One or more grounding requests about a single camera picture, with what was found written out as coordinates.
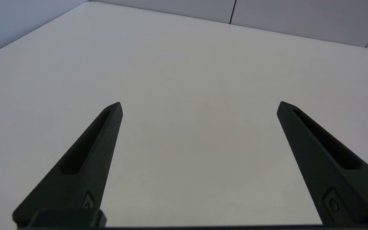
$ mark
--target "table surface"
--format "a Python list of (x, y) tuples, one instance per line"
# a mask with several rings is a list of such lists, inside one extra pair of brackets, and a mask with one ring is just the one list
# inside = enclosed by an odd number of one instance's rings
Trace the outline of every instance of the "table surface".
[(107, 226), (319, 224), (280, 101), (368, 163), (368, 48), (85, 3), (0, 50), (0, 229), (114, 102)]

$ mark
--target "screw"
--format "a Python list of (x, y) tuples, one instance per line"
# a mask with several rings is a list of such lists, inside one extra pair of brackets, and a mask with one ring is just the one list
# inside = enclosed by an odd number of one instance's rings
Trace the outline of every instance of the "screw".
[(337, 202), (333, 199), (331, 199), (329, 201), (329, 205), (330, 205), (330, 208), (333, 210), (333, 211), (337, 211), (339, 210), (339, 206), (337, 205)]

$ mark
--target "wall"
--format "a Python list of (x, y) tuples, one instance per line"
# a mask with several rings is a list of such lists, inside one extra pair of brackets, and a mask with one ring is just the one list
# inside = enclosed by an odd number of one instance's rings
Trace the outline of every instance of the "wall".
[(93, 0), (229, 23), (235, 0)]
[(87, 0), (0, 0), (0, 48)]
[(366, 47), (368, 0), (238, 0), (231, 24)]

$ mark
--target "white table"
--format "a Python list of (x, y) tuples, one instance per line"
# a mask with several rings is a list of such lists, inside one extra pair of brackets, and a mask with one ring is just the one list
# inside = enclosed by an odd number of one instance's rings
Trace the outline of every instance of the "white table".
[(368, 163), (367, 48), (85, 3), (0, 50), (0, 229), (118, 101), (107, 226), (319, 224), (280, 101)]

